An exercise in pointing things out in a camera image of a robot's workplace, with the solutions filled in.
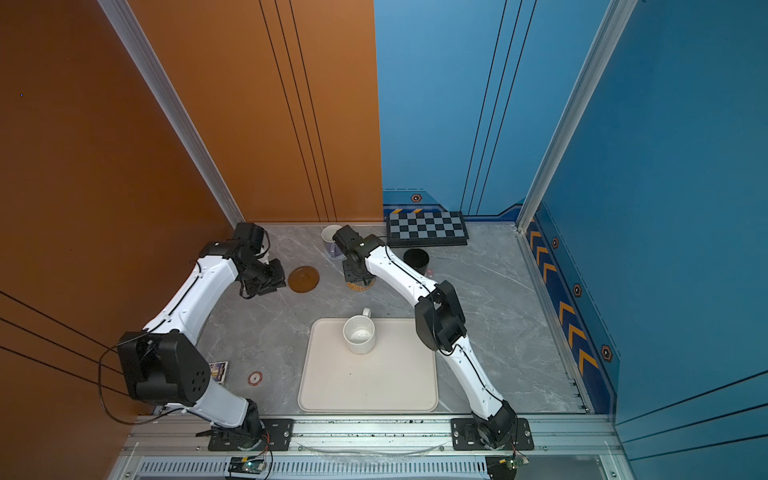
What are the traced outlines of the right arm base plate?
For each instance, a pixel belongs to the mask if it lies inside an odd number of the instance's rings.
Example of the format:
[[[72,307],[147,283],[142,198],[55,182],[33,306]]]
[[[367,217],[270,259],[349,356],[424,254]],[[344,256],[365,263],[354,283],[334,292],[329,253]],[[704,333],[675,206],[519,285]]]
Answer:
[[[535,449],[532,430],[525,418],[518,417],[513,428],[498,435],[490,427],[481,427],[473,418],[452,418],[451,439],[456,451],[517,450]]]

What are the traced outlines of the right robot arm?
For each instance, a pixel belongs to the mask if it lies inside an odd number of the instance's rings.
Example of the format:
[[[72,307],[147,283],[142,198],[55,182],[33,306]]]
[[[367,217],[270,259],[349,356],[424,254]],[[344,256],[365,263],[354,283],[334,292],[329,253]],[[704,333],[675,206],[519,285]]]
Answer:
[[[459,381],[481,443],[489,449],[514,443],[519,417],[475,355],[453,285],[427,278],[386,245],[365,250],[361,243],[355,244],[345,253],[342,265],[349,279],[382,280],[412,304],[416,334],[428,349],[444,357]]]

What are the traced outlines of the rattan woven round coaster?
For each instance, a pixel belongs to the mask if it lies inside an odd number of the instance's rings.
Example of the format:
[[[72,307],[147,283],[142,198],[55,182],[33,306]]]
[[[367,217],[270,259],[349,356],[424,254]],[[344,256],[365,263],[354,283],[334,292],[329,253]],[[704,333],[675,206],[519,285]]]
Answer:
[[[350,290],[353,290],[355,292],[363,292],[371,289],[373,285],[375,284],[375,281],[372,280],[369,283],[360,283],[360,282],[347,282],[346,285]]]

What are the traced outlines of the white speckled mug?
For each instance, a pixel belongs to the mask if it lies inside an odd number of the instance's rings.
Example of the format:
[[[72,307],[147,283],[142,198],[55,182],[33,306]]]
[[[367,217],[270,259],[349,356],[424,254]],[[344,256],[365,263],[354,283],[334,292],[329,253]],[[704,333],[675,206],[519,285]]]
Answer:
[[[361,314],[350,317],[344,323],[342,335],[348,349],[354,354],[365,355],[375,347],[376,327],[371,313],[370,308],[364,308]]]

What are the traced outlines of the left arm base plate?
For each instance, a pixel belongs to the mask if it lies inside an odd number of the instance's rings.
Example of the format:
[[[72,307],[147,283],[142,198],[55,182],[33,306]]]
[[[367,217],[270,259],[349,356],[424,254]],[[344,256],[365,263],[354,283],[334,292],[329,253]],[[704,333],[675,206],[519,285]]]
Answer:
[[[210,431],[208,451],[257,454],[265,450],[289,450],[294,420],[290,418],[262,419],[254,432],[242,429],[213,428]]]

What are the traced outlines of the black mug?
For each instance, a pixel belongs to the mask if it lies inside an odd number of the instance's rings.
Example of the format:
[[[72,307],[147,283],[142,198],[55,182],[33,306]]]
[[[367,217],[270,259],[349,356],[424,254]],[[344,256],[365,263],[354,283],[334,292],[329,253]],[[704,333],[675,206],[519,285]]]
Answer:
[[[420,248],[411,248],[403,254],[403,261],[422,276],[428,275],[430,257]]]

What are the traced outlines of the white mug purple handle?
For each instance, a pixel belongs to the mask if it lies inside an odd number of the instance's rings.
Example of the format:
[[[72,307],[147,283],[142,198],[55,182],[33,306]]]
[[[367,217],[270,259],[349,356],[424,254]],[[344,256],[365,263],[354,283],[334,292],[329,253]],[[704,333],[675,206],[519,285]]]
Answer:
[[[330,258],[339,258],[343,255],[343,252],[334,240],[334,236],[341,228],[341,225],[329,225],[326,226],[321,232],[321,238],[326,253]]]

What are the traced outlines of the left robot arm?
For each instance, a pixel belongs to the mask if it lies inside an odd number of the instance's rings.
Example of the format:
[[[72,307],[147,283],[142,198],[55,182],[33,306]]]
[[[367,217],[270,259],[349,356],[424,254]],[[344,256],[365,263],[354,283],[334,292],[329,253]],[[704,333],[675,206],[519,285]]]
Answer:
[[[116,345],[127,393],[154,406],[174,406],[210,423],[204,436],[240,450],[260,448],[266,436],[258,407],[212,379],[197,343],[213,307],[232,284],[250,299],[285,285],[284,271],[262,240],[206,245],[190,275],[142,330]]]

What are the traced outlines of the brown wooden round coaster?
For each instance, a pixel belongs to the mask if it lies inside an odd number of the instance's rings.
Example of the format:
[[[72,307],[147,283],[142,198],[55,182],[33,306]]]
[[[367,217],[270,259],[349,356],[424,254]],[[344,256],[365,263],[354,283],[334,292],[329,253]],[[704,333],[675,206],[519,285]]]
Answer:
[[[315,289],[320,275],[312,266],[300,266],[292,270],[287,278],[289,288],[296,293],[308,293]]]

